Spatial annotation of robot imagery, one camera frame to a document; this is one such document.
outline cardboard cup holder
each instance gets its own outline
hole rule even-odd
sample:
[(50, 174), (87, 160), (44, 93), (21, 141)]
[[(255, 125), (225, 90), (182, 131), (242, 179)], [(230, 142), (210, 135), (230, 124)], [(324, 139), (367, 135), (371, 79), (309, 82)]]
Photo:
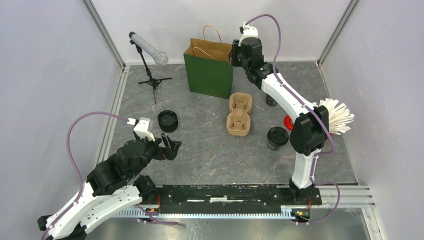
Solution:
[(233, 93), (229, 97), (230, 114), (226, 119), (226, 130), (233, 136), (246, 136), (251, 129), (252, 96), (243, 92)]

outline brown twine handle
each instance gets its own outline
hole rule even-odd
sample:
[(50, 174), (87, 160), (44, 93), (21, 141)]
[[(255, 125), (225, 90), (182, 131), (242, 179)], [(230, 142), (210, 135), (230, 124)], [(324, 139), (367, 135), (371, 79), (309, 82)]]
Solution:
[(200, 51), (202, 51), (204, 54), (208, 55), (211, 59), (215, 60), (215, 59), (214, 59), (211, 55), (209, 55), (207, 52), (203, 51), (203, 49), (201, 49), (200, 47), (197, 47), (197, 46), (193, 47), (193, 51), (194, 51), (194, 54), (196, 55), (196, 57), (198, 56), (198, 54), (197, 54), (197, 52), (196, 52), (196, 49), (199, 49), (199, 50), (200, 50)]
[(207, 25), (205, 25), (205, 26), (203, 27), (203, 40), (206, 40), (206, 38), (205, 38), (205, 28), (206, 28), (206, 27), (211, 27), (211, 28), (215, 29), (216, 33), (218, 34), (219, 41), (220, 41), (221, 43), (223, 43), (223, 41), (221, 40), (220, 31), (218, 31), (218, 29), (217, 29), (216, 27), (214, 27), (214, 26), (212, 26), (212, 25), (209, 25), (209, 24), (207, 24)]

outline black cylinder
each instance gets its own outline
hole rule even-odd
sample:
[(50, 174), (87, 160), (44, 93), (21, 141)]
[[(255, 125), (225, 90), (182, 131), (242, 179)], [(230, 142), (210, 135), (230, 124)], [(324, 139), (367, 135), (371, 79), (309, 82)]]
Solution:
[(289, 141), (289, 134), (280, 126), (271, 128), (266, 137), (268, 138), (268, 148), (272, 150), (278, 150)]
[(161, 111), (157, 116), (160, 129), (167, 133), (172, 133), (178, 127), (177, 114), (171, 110)]
[(274, 98), (272, 96), (268, 95), (268, 94), (265, 97), (265, 102), (269, 106), (275, 106), (275, 105), (277, 105), (277, 102), (274, 100)]

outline microphone stand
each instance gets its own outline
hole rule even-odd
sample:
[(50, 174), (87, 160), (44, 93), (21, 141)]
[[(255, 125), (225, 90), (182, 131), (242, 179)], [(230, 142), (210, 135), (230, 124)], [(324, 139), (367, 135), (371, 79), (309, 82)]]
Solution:
[(152, 73), (150, 72), (149, 67), (147, 66), (145, 57), (143, 56), (143, 50), (141, 47), (139, 47), (137, 44), (135, 44), (134, 41), (129, 41), (131, 44), (135, 45), (135, 48), (137, 49), (137, 52), (140, 54), (141, 59), (143, 60), (143, 64), (146, 68), (146, 74), (148, 76), (148, 80), (147, 81), (139, 81), (138, 84), (148, 84), (150, 86), (153, 87), (153, 97), (154, 97), (154, 104), (156, 105), (156, 94), (155, 94), (155, 90), (158, 88), (159, 84), (162, 83), (163, 80), (170, 80), (172, 79), (172, 77), (165, 77), (165, 78), (160, 78), (160, 79), (156, 79), (152, 77)]

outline white enclosure panel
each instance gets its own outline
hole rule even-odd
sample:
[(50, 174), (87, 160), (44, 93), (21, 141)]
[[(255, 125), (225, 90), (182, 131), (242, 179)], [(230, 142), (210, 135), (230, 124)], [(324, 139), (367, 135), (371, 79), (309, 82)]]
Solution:
[[(272, 14), (281, 25), (279, 61), (317, 60), (330, 39), (349, 0), (92, 0), (122, 58), (141, 62), (128, 34), (136, 32), (164, 51), (170, 63), (182, 63), (190, 38), (203, 38), (206, 24), (220, 30), (222, 40), (241, 37), (239, 27), (259, 14)], [(266, 60), (277, 50), (277, 28), (270, 19), (256, 20)], [(213, 29), (206, 39), (218, 41)], [(153, 63), (151, 57), (146, 61)]]
[(323, 64), (355, 114), (345, 140), (389, 240), (420, 239), (424, 199), (424, 1), (360, 1)]
[[(1, 239), (40, 239), (37, 219), (77, 192), (68, 128), (84, 113), (109, 111), (120, 71), (82, 1), (1, 2)], [(105, 121), (91, 116), (72, 132), (83, 179)]]

